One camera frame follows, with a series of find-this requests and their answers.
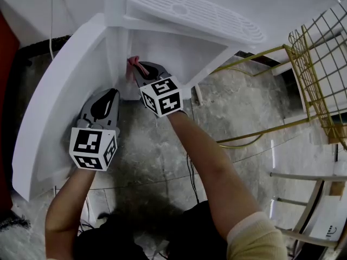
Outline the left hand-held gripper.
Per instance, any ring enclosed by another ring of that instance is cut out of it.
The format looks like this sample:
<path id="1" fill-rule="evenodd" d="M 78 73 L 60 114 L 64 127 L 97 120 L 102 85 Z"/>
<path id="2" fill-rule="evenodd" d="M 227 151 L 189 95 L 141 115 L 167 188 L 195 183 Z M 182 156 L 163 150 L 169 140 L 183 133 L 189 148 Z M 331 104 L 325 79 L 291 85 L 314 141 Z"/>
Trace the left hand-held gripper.
<path id="1" fill-rule="evenodd" d="M 77 168 L 107 171 L 118 148 L 119 102 L 119 91 L 107 89 L 84 104 L 81 119 L 71 130 L 69 144 L 69 155 Z M 91 124 L 105 124 L 107 129 Z"/>

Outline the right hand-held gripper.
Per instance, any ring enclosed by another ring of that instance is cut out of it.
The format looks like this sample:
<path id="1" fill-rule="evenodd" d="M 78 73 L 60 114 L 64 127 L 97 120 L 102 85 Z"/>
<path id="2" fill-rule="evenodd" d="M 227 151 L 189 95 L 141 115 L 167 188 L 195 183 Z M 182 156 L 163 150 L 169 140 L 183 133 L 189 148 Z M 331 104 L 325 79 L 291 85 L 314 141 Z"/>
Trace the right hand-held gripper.
<path id="1" fill-rule="evenodd" d="M 134 64 L 134 77 L 145 107 L 158 118 L 183 109 L 182 85 L 163 66 L 140 61 Z"/>

